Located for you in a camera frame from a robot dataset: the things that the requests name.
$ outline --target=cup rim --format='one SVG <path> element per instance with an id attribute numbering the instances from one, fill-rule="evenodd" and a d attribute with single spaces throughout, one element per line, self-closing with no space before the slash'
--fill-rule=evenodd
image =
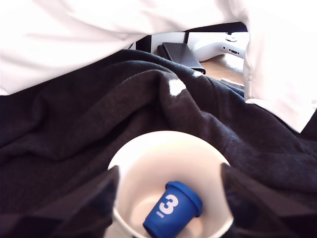
<path id="1" fill-rule="evenodd" d="M 202 214 L 203 202 L 194 190 L 180 181 L 170 181 L 166 184 L 165 188 L 167 189 L 169 186 L 177 188 L 192 201 L 197 210 L 195 217 L 199 217 Z"/>

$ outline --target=number 3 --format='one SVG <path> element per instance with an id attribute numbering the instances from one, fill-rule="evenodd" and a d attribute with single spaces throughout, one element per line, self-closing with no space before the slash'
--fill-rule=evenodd
<path id="1" fill-rule="evenodd" d="M 165 198 L 172 201 L 168 201 L 166 204 L 161 202 L 159 205 L 159 209 L 161 210 L 161 212 L 169 215 L 174 211 L 174 207 L 178 205 L 178 199 L 172 194 L 166 196 Z"/>

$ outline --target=wooden surface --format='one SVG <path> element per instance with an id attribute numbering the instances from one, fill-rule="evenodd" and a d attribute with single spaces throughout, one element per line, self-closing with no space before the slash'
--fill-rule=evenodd
<path id="1" fill-rule="evenodd" d="M 206 69 L 206 75 L 214 79 L 226 78 L 244 84 L 243 59 L 239 57 L 225 54 L 201 62 L 201 64 Z"/>

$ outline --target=black cloth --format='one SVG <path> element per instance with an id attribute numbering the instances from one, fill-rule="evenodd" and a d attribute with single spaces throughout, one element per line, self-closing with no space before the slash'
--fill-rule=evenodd
<path id="1" fill-rule="evenodd" d="M 180 79 L 186 89 L 174 94 Z M 243 91 L 163 58 L 120 51 L 0 97 L 0 213 L 33 214 L 107 170 L 114 154 L 151 131 L 213 145 L 259 182 L 317 209 L 317 113 L 302 133 Z"/>

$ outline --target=white paper cup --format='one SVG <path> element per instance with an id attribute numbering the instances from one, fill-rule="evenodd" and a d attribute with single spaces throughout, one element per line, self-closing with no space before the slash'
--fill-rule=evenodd
<path id="1" fill-rule="evenodd" d="M 169 181 L 192 188 L 203 201 L 203 213 L 178 238 L 218 238 L 231 226 L 220 176 L 221 163 L 229 164 L 210 144 L 189 134 L 157 131 L 125 144 L 110 162 L 119 166 L 113 216 L 127 237 L 149 238 L 142 224 L 165 192 Z"/>

